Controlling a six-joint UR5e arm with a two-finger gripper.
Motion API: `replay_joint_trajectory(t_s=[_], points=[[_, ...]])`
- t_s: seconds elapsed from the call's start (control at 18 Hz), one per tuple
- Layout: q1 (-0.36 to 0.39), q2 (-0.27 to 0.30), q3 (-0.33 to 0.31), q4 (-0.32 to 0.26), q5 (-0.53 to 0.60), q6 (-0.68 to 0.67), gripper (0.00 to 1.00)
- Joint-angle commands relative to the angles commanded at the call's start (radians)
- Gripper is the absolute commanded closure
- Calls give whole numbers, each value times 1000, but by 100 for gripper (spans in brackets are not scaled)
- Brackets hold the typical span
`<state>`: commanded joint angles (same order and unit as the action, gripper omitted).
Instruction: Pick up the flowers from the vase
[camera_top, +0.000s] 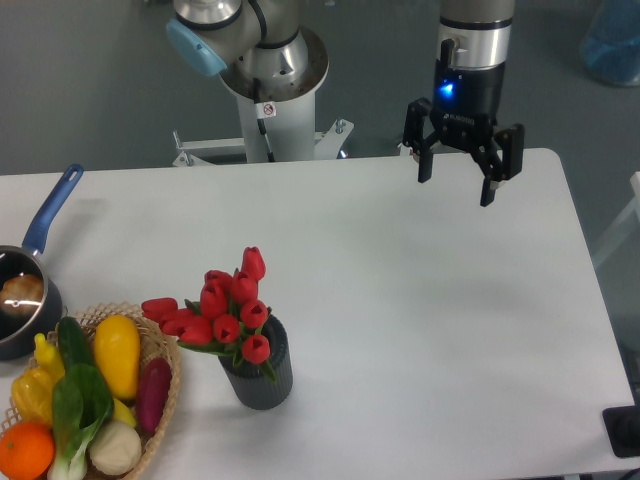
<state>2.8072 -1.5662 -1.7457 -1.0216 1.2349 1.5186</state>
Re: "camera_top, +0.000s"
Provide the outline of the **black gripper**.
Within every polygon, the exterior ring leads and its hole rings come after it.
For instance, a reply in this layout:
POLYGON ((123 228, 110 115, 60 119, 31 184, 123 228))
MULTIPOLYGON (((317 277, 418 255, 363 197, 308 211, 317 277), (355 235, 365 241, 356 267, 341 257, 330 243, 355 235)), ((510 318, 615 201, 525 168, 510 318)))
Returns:
POLYGON ((499 186, 522 171, 525 126, 494 128, 504 79, 504 64, 479 70, 437 63, 433 103, 412 101, 406 111, 402 143, 418 158, 418 182, 432 176, 432 147, 440 141, 471 150, 484 175, 480 205, 489 206, 499 186))

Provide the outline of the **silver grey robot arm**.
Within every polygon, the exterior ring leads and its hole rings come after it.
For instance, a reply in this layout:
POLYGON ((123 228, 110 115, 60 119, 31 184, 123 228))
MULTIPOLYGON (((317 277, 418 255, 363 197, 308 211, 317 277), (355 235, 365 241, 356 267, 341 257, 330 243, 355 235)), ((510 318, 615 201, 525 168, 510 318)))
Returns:
MULTIPOLYGON (((235 96, 251 163, 329 159, 349 128, 315 131, 315 94, 328 72, 321 39, 299 21, 294 1, 177 1, 166 33, 197 72, 220 77, 235 96)), ((480 202, 522 168, 524 127, 502 127, 497 110, 514 5, 445 1, 431 98, 408 105, 403 145, 432 174, 433 148, 468 153, 483 174, 480 202)))

